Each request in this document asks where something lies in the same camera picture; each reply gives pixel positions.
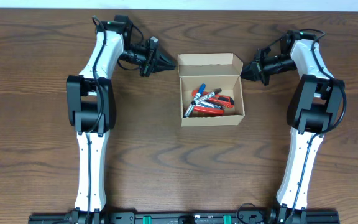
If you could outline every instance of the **open box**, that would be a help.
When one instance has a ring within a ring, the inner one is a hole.
[[[242,62],[232,53],[178,55],[181,126],[238,125],[245,116],[241,70]],[[189,118],[184,118],[183,114],[194,98],[191,92],[198,90],[202,83],[205,83],[207,92],[222,89],[219,94],[233,98],[234,107],[224,108],[223,116],[193,111]]]

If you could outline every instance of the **wooden surface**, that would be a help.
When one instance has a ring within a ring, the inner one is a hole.
[[[65,80],[89,60],[93,14],[129,15],[172,57],[234,52],[244,63],[287,29],[325,30],[321,53],[346,83],[348,108],[318,152],[308,208],[335,208],[342,223],[358,223],[358,13],[22,9],[0,9],[0,223],[74,206],[79,157]],[[140,212],[267,206],[283,179],[285,115],[298,80],[287,72],[272,76],[269,86],[243,81],[240,125],[181,128],[177,71],[141,78],[118,68],[108,204]]]

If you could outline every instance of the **box lid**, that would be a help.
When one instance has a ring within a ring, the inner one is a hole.
[[[241,60],[233,53],[180,54],[178,55],[179,76],[235,75],[242,70]]]

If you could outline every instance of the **red object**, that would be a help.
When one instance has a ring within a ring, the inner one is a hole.
[[[222,109],[206,108],[206,107],[198,106],[198,105],[196,105],[193,108],[193,111],[197,111],[197,112],[201,112],[201,113],[205,113],[205,114],[209,114],[209,115],[215,115],[215,116],[222,116],[223,112],[224,112]]]
[[[193,92],[191,93],[193,96],[196,96],[198,90],[193,90]],[[220,95],[217,94],[212,98],[209,98],[207,101],[209,101],[210,103],[217,103],[220,105],[223,105],[227,108],[233,108],[234,106],[234,100],[233,98],[231,98],[230,96],[225,96],[225,95]]]

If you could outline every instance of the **green strip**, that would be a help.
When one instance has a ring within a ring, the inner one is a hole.
[[[143,224],[152,224],[152,217],[143,217]]]
[[[231,215],[223,216],[223,224],[231,224]]]

